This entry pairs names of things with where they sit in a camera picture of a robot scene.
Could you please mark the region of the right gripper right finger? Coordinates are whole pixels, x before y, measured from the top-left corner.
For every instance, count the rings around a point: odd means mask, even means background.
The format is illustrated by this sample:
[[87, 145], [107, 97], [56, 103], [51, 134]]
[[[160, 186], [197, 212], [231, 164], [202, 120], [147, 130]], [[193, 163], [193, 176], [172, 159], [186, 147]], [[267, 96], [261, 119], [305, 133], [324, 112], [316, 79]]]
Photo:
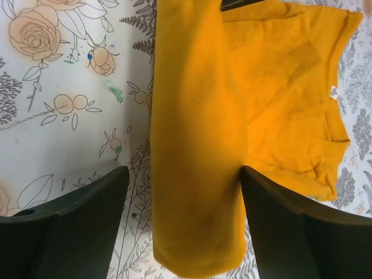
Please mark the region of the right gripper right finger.
[[334, 209], [241, 169], [260, 278], [371, 278], [371, 219]]

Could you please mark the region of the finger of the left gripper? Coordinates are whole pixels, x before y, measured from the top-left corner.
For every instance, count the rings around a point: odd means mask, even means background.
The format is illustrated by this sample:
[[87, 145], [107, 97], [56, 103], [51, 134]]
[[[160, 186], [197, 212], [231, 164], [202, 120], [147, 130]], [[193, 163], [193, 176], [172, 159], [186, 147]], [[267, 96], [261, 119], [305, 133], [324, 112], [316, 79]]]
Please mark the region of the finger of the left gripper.
[[260, 8], [260, 10], [277, 10], [279, 8], [279, 1], [223, 0], [220, 5], [220, 10], [225, 12], [244, 6], [253, 6], [254, 8]]

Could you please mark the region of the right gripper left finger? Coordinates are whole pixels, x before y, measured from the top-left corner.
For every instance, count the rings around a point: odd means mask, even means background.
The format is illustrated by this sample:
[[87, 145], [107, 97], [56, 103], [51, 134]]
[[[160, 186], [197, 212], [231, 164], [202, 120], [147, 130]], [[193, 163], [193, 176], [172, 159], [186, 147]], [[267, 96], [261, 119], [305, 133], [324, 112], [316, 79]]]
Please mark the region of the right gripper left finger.
[[106, 278], [130, 180], [120, 166], [52, 201], [1, 217], [1, 278]]

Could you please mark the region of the orange t shirt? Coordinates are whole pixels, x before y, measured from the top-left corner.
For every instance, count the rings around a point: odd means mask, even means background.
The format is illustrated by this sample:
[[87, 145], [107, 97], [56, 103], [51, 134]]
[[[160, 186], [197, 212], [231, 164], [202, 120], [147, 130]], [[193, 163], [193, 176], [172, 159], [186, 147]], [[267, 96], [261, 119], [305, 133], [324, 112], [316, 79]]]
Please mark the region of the orange t shirt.
[[331, 90], [362, 13], [282, 1], [220, 8], [220, 1], [157, 4], [153, 255], [185, 278], [241, 264], [242, 166], [333, 201], [350, 143]]

